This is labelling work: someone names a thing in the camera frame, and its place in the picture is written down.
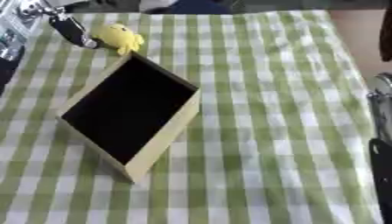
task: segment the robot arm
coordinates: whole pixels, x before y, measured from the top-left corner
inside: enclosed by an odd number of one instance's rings
[[[67,15],[69,11],[83,7],[86,4],[89,4],[89,2],[78,2],[61,7],[52,7],[45,0],[30,0],[20,5],[19,12],[27,18],[47,15],[49,16],[51,27],[57,30],[70,43],[80,47],[95,49],[100,47],[102,42],[99,39],[90,38],[83,25],[76,21],[74,17]]]

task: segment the open box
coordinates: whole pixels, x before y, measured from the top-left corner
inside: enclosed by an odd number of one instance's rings
[[[200,90],[133,52],[103,70],[57,119],[137,182],[199,112]]]

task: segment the box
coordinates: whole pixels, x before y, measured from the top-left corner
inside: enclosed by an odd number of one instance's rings
[[[69,99],[56,117],[139,181],[197,115],[200,90],[133,52]]]

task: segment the checkered tablecloth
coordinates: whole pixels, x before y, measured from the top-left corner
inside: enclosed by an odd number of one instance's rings
[[[143,34],[141,54],[201,87],[201,111],[130,184],[53,115],[116,53],[42,24],[0,98],[0,222],[381,223],[367,90],[326,12],[77,18]]]

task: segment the yellow box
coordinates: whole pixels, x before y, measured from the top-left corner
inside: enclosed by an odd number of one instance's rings
[[[133,52],[69,99],[56,117],[139,181],[197,115],[200,89]]]

